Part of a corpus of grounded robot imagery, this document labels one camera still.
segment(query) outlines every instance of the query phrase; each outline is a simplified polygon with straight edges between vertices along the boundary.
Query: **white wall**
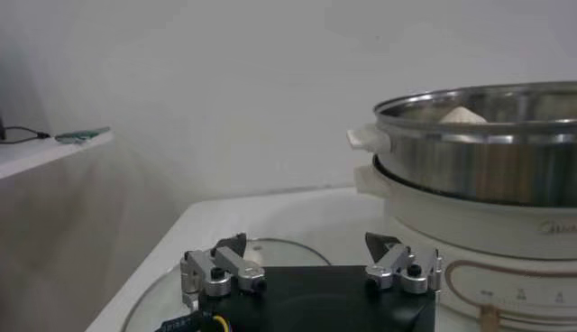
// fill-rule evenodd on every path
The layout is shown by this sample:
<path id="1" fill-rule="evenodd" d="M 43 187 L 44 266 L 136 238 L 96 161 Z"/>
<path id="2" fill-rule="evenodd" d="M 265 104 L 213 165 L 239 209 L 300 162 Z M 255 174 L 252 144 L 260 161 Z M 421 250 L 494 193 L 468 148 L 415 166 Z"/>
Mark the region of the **white wall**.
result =
<path id="1" fill-rule="evenodd" d="M 378 101 L 575 78 L 576 10 L 0 1 L 8 124 L 111 125 L 117 138 L 0 182 L 0 330 L 82 330 L 192 202 L 350 184 L 368 158 L 349 151 L 344 131 L 370 122 Z"/>

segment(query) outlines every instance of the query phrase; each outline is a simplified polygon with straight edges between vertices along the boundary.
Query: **black screw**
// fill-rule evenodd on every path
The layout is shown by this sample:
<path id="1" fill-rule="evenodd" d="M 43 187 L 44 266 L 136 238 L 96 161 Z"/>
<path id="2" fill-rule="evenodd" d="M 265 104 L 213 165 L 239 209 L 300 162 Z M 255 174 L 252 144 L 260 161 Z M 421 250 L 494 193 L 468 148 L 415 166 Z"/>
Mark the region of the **black screw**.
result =
<path id="1" fill-rule="evenodd" d="M 224 278 L 224 270 L 220 267 L 214 267 L 210 270 L 210 279 L 212 280 L 221 280 Z"/>
<path id="2" fill-rule="evenodd" d="M 407 268 L 407 274 L 409 277 L 418 277 L 421 275 L 422 269 L 417 264 L 412 264 Z"/>

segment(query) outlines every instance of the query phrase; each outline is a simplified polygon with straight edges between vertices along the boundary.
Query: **small device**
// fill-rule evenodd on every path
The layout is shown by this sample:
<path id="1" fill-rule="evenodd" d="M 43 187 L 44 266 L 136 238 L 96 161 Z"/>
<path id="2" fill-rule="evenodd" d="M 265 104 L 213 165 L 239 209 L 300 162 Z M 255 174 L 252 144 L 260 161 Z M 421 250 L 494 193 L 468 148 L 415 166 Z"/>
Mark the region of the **small device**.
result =
<path id="1" fill-rule="evenodd" d="M 243 259 L 246 235 L 180 261 L 192 313 L 157 332 L 433 332 L 442 258 L 368 233 L 369 266 L 270 266 Z"/>

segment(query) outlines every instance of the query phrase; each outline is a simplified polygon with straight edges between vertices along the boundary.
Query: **white pot handle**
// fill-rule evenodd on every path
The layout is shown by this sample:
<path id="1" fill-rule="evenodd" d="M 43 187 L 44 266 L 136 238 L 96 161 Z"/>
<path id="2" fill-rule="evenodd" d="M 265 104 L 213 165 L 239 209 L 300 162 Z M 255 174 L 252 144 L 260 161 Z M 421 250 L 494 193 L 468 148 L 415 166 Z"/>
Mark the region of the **white pot handle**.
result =
<path id="1" fill-rule="evenodd" d="M 372 153 L 390 152 L 390 137 L 375 124 L 366 124 L 361 128 L 347 130 L 346 136 L 354 150 Z"/>
<path id="2" fill-rule="evenodd" d="M 377 173 L 371 165 L 354 169 L 354 186 L 362 194 L 369 194 L 379 198 L 390 198 L 392 191 L 389 181 Z"/>

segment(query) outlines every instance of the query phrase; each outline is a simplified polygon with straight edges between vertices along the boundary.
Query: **white shelf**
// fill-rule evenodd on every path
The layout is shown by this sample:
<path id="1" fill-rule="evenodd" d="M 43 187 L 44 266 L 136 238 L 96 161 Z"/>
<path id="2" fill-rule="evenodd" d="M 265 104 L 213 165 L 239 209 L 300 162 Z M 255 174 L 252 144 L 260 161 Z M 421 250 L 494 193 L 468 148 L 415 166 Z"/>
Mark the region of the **white shelf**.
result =
<path id="1" fill-rule="evenodd" d="M 108 132 L 82 144 L 62 144 L 48 138 L 14 145 L 0 145 L 0 179 L 108 143 L 113 138 L 113 134 Z"/>

